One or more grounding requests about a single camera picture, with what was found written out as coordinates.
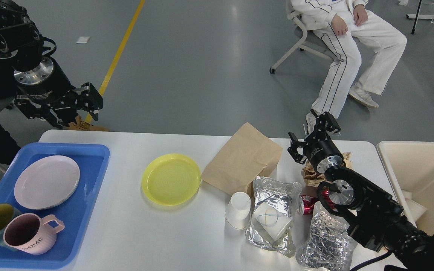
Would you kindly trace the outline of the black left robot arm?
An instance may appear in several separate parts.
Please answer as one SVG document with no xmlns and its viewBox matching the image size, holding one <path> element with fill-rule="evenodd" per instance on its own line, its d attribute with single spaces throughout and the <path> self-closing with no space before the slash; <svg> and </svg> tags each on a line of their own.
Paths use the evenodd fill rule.
<svg viewBox="0 0 434 271">
<path fill-rule="evenodd" d="M 14 103 L 28 119 L 46 120 L 56 128 L 63 122 L 56 110 L 87 111 L 94 120 L 103 108 L 103 98 L 93 84 L 74 87 L 52 57 L 56 43 L 42 36 L 26 8 L 0 0 L 0 60 L 14 69 L 20 93 Z"/>
</svg>

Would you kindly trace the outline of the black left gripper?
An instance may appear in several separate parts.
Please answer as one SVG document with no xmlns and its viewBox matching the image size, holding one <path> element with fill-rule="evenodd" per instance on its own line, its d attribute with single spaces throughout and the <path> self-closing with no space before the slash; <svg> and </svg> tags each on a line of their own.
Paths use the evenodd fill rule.
<svg viewBox="0 0 434 271">
<path fill-rule="evenodd" d="M 90 82 L 75 88 L 51 56 L 44 56 L 34 69 L 21 72 L 14 70 L 14 82 L 19 89 L 14 103 L 28 119 L 47 121 L 62 129 L 69 127 L 54 113 L 88 112 L 92 119 L 99 120 L 103 97 Z"/>
</svg>

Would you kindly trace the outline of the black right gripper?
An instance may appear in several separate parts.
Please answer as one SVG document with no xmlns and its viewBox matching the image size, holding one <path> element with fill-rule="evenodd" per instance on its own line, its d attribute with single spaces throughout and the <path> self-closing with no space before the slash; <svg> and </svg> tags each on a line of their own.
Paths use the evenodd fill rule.
<svg viewBox="0 0 434 271">
<path fill-rule="evenodd" d="M 310 135 L 311 139 L 317 142 L 308 143 L 306 139 L 299 141 L 293 132 L 288 132 L 290 138 L 288 153 L 299 164 L 305 164 L 308 159 L 315 172 L 324 174 L 328 168 L 343 164 L 342 153 L 332 140 L 326 140 L 330 139 L 333 134 L 340 136 L 341 127 L 334 116 L 328 112 L 320 115 L 317 115 L 314 109 L 310 112 L 316 120 Z"/>
</svg>

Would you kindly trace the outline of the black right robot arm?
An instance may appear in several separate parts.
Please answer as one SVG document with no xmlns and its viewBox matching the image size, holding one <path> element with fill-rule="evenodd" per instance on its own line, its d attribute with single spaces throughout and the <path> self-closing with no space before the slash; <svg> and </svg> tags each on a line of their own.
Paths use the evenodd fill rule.
<svg viewBox="0 0 434 271">
<path fill-rule="evenodd" d="M 363 247 L 387 249 L 403 264 L 403 271 L 434 271 L 434 235 L 429 236 L 410 223 L 403 206 L 391 194 L 347 168 L 331 134 L 341 129 L 330 113 L 310 111 L 315 125 L 303 141 L 289 132 L 289 154 L 300 164 L 309 161 L 324 175 L 317 189 L 318 199 L 330 214 L 343 217 L 347 233 Z"/>
</svg>

